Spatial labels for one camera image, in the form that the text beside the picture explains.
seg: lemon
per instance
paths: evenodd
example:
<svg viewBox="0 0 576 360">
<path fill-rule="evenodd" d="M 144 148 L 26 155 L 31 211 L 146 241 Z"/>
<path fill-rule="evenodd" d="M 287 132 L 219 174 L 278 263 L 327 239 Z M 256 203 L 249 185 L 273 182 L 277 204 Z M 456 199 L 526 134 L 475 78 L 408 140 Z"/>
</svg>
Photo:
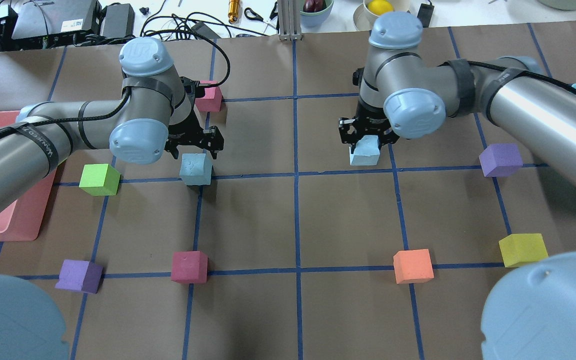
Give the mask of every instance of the lemon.
<svg viewBox="0 0 576 360">
<path fill-rule="evenodd" d="M 386 0 L 372 0 L 368 4 L 368 10 L 370 10 L 370 12 L 375 14 L 376 16 L 381 16 L 382 14 L 385 14 L 387 12 L 395 11 L 395 8 L 393 7 L 393 5 L 391 5 L 390 2 Z"/>
</svg>

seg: pink tray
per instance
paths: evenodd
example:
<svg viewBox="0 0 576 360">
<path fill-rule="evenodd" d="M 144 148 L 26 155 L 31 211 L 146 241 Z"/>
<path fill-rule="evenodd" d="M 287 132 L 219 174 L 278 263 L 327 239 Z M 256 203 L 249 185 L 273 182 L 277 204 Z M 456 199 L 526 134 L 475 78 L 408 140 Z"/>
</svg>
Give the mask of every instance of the pink tray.
<svg viewBox="0 0 576 360">
<path fill-rule="evenodd" d="M 19 111 L 0 111 L 0 127 L 13 124 Z M 0 242 L 29 242 L 37 239 L 55 172 L 43 178 L 0 212 Z"/>
</svg>

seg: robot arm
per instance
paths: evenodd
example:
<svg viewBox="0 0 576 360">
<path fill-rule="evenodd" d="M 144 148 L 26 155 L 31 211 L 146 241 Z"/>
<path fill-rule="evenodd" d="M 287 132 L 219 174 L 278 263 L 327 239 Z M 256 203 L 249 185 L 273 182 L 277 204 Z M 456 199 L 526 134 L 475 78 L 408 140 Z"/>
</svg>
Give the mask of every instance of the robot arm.
<svg viewBox="0 0 576 360">
<path fill-rule="evenodd" d="M 178 145 L 224 148 L 215 126 L 202 129 L 193 110 L 203 89 L 179 77 L 161 41 L 137 38 L 121 49 L 125 78 L 119 101 L 45 102 L 25 107 L 0 129 L 0 212 L 77 150 L 109 149 L 150 164 Z"/>
<path fill-rule="evenodd" d="M 378 146 L 430 134 L 446 116 L 482 112 L 576 186 L 576 92 L 538 75 L 530 57 L 487 63 L 464 59 L 426 68 L 418 55 L 422 26 L 409 13 L 387 13 L 370 34 L 354 118 L 341 118 L 341 140 L 354 152 L 366 135 Z"/>
</svg>

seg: grid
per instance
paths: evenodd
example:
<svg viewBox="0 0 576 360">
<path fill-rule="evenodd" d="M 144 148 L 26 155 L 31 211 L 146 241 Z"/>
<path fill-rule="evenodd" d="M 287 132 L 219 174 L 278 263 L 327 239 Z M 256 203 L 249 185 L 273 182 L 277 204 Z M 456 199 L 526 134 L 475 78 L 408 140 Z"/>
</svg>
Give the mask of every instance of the grid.
<svg viewBox="0 0 576 360">
<path fill-rule="evenodd" d="M 535 48 L 542 59 L 542 62 L 546 68 L 548 75 L 551 75 L 550 68 L 546 62 L 546 57 L 542 52 L 542 48 L 537 40 L 537 36 L 533 30 L 530 23 L 527 24 L 530 31 L 532 41 L 534 42 Z M 454 50 L 454 55 L 459 58 L 460 51 L 455 40 L 455 35 L 453 29 L 448 27 L 448 34 L 452 41 L 452 47 Z M 48 94 L 47 100 L 50 101 L 53 97 L 55 87 L 57 86 L 58 78 L 66 59 L 67 48 L 62 51 L 61 59 L 55 73 L 50 92 Z M 328 171 L 300 171 L 299 158 L 298 158 L 298 100 L 303 99 L 316 99 L 316 98 L 347 98 L 356 97 L 357 93 L 322 93 L 322 94 L 311 94 L 311 95 L 300 95 L 298 92 L 298 43 L 293 41 L 292 43 L 292 96 L 266 96 L 266 97 L 245 97 L 245 98 L 227 98 L 224 100 L 226 103 L 237 103 L 237 102 L 247 102 L 247 101 L 276 101 L 276 100 L 292 100 L 292 121 L 293 121 L 293 157 L 294 157 L 294 170 L 293 172 L 281 172 L 281 173 L 248 173 L 241 175 L 215 175 L 213 180 L 237 180 L 237 179 L 254 179 L 254 178 L 293 178 L 294 181 L 294 258 L 295 267 L 279 267 L 279 268 L 254 268 L 254 269 L 222 269 L 222 270 L 212 270 L 208 273 L 210 276 L 241 276 L 241 275 L 254 275 L 254 274 L 294 274 L 295 276 L 295 295 L 296 295 L 296 309 L 295 316 L 296 328 L 297 328 L 297 358 L 302 360 L 304 358 L 304 329 L 303 329 L 303 312 L 302 312 L 302 274 L 308 273 L 332 273 L 332 272 L 382 272 L 382 271 L 392 271 L 393 267 L 389 265 L 368 265 L 368 266 L 313 266 L 313 267 L 302 267 L 302 248 L 300 239 L 300 178 L 313 177 L 313 176 L 334 176 L 334 175 L 350 175 L 350 174 L 391 174 L 393 180 L 394 196 L 396 199 L 397 211 L 398 211 L 398 222 L 400 225 L 400 231 L 402 236 L 402 246 L 404 250 L 409 250 L 409 238 L 407 234 L 406 226 L 406 216 L 405 208 L 402 201 L 402 192 L 400 191 L 400 174 L 402 173 L 415 173 L 415 172 L 445 172 L 445 171 L 473 171 L 480 170 L 481 167 L 478 165 L 460 165 L 460 166 L 418 166 L 418 167 L 398 167 L 396 162 L 396 157 L 394 155 L 393 146 L 388 146 L 388 156 L 390 160 L 390 168 L 377 168 L 377 169 L 358 169 L 358 170 L 328 170 Z M 213 79 L 215 75 L 215 50 L 212 50 L 212 57 L 210 62 L 210 80 Z M 487 139 L 484 133 L 482 122 L 477 114 L 474 115 L 475 123 L 477 126 L 478 136 L 480 137 L 482 150 L 487 147 Z M 206 116 L 205 125 L 210 124 L 210 114 Z M 112 166 L 116 164 L 116 158 L 112 157 Z M 543 163 L 526 163 L 524 168 L 542 168 L 547 167 Z M 153 178 L 122 178 L 122 184 L 131 183 L 174 183 L 180 182 L 181 180 L 176 177 L 153 177 Z M 512 233 L 511 221 L 508 216 L 508 212 L 505 207 L 505 201 L 503 199 L 503 194 L 501 191 L 500 184 L 496 178 L 492 179 L 492 185 L 494 192 L 496 193 L 496 198 L 498 201 L 499 212 L 503 218 L 503 224 L 505 225 L 505 230 L 507 234 Z M 57 182 L 55 187 L 77 187 L 77 182 Z M 198 190 L 197 203 L 196 203 L 196 215 L 194 224 L 194 238 L 192 241 L 192 250 L 201 249 L 200 244 L 200 232 L 201 232 L 201 219 L 202 219 L 202 203 L 204 202 L 204 186 L 200 186 Z M 94 243 L 91 250 L 90 260 L 94 262 L 98 255 L 99 243 L 102 235 L 102 230 L 105 222 L 105 216 L 108 209 L 109 196 L 103 198 L 103 203 L 101 205 L 101 211 L 98 217 L 98 226 L 96 229 L 96 235 L 94 237 Z M 4 243 L 0 243 L 0 255 L 4 247 Z M 463 262 L 463 263 L 435 263 L 432 267 L 436 270 L 447 270 L 447 269 L 486 269 L 486 268 L 499 268 L 503 267 L 502 262 Z M 23 275 L 18 274 L 19 278 L 26 280 L 57 280 L 58 274 L 44 274 L 44 275 Z M 137 279 L 137 278 L 167 278 L 170 276 L 170 272 L 141 272 L 141 273 L 106 273 L 103 275 L 105 279 Z M 410 308 L 413 317 L 414 325 L 414 338 L 416 339 L 416 348 L 418 352 L 418 358 L 424 360 L 425 347 L 422 337 L 422 328 L 419 319 L 419 308 L 418 300 L 416 294 L 416 286 L 414 284 L 408 285 L 408 292 L 410 298 Z M 181 346 L 181 358 L 189 358 L 188 349 L 190 342 L 190 333 L 192 332 L 192 314 L 193 314 L 193 303 L 194 303 L 194 285 L 190 284 L 188 286 L 187 292 L 187 307 L 185 316 L 185 326 L 184 326 L 184 339 L 183 345 Z M 76 330 L 72 342 L 71 348 L 71 360 L 76 358 L 78 342 L 80 339 L 80 332 L 82 331 L 82 323 L 86 313 L 87 308 L 87 294 L 83 294 L 80 303 L 80 310 L 78 312 L 78 319 Z"/>
</svg>

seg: red foam cube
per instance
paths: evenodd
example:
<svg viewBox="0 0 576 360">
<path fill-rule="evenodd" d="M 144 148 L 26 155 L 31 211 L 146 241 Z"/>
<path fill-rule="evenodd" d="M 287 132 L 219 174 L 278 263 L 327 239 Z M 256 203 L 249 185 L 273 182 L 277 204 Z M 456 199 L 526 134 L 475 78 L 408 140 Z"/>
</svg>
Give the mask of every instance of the red foam cube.
<svg viewBox="0 0 576 360">
<path fill-rule="evenodd" d="M 425 283 L 435 278 L 427 248 L 398 251 L 392 259 L 397 284 Z"/>
<path fill-rule="evenodd" d="M 217 81 L 202 80 L 201 84 L 217 84 Z M 222 89 L 206 88 L 203 97 L 195 98 L 194 104 L 200 112 L 218 112 L 222 108 Z"/>
<path fill-rule="evenodd" d="M 170 280 L 180 284 L 205 284 L 208 280 L 208 256 L 201 251 L 173 253 Z"/>
</svg>

